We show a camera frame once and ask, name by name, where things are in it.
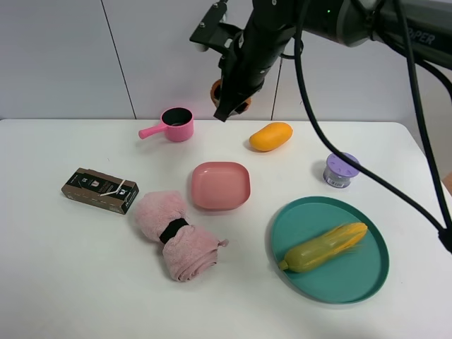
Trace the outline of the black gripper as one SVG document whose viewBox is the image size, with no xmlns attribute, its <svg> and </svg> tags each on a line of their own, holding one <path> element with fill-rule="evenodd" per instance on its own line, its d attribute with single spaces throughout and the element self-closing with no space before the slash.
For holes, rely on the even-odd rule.
<svg viewBox="0 0 452 339">
<path fill-rule="evenodd" d="M 213 115 L 216 119 L 226 122 L 230 117 L 248 110 L 248 98 L 230 95 L 253 95 L 258 92 L 294 33 L 293 25 L 268 30 L 252 20 L 247 23 L 240 35 L 233 39 L 220 63 L 220 102 Z"/>
</svg>

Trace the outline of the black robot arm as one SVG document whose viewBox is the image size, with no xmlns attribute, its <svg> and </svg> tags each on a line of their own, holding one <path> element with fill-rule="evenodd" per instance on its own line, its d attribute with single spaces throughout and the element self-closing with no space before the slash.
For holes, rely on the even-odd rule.
<svg viewBox="0 0 452 339">
<path fill-rule="evenodd" d="M 437 1 L 254 1 L 246 27 L 222 54 L 220 97 L 214 116 L 226 121 L 259 91 L 295 30 L 345 46 L 392 39 L 406 54 L 451 67 L 451 5 Z"/>
</svg>

